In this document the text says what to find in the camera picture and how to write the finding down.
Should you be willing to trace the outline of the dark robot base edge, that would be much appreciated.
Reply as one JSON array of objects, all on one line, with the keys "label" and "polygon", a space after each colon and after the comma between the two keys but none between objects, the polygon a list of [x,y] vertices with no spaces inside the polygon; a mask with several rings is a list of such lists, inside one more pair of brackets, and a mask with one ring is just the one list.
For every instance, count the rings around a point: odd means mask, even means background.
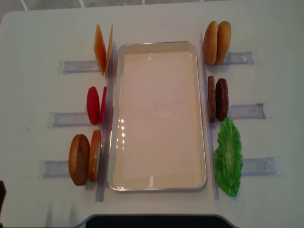
[{"label": "dark robot base edge", "polygon": [[102,215],[85,222],[85,228],[233,228],[217,216]]}]

